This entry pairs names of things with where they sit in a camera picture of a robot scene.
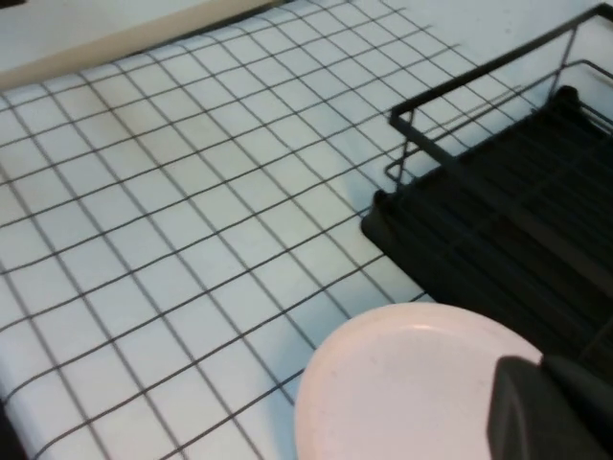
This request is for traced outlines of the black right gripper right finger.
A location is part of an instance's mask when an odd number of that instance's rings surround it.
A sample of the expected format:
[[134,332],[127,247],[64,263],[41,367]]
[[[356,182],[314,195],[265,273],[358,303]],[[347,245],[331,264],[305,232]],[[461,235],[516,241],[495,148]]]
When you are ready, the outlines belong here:
[[517,366],[519,459],[612,457],[611,385],[560,356]]

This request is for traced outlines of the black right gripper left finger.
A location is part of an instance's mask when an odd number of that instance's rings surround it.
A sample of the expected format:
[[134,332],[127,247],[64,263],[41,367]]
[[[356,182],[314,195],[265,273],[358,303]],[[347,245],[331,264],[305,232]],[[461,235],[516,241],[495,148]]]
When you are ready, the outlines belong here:
[[537,363],[503,356],[495,366],[487,424],[491,459],[544,459],[536,397],[543,389]]

